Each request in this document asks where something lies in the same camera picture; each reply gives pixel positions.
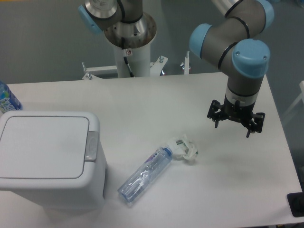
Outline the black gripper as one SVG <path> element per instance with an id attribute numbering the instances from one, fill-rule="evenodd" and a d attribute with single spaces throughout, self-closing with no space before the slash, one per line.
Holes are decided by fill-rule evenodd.
<path id="1" fill-rule="evenodd" d="M 229 119 L 231 121 L 242 123 L 247 128 L 246 137 L 251 133 L 261 133 L 265 119 L 265 113 L 253 113 L 255 103 L 248 106 L 241 106 L 240 102 L 231 103 L 226 97 L 224 104 L 217 100 L 212 100 L 207 117 L 218 127 L 220 121 Z"/>

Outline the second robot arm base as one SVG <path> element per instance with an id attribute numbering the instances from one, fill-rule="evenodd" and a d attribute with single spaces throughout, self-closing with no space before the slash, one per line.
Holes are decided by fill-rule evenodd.
<path id="1" fill-rule="evenodd" d="M 78 13 L 92 33 L 104 32 L 121 49 L 141 48 L 157 33 L 156 22 L 143 11 L 142 0 L 85 0 Z"/>

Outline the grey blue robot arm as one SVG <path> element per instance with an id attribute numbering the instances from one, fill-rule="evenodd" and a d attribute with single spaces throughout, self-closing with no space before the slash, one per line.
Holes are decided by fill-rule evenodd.
<path id="1" fill-rule="evenodd" d="M 267 0 L 215 0 L 224 15 L 218 26 L 201 24 L 192 32 L 189 48 L 223 74 L 228 83 L 223 103 L 211 102 L 207 117 L 215 126 L 230 120 L 247 128 L 247 136 L 261 133 L 265 113 L 254 113 L 254 105 L 270 60 L 269 47 L 254 37 L 274 20 Z"/>

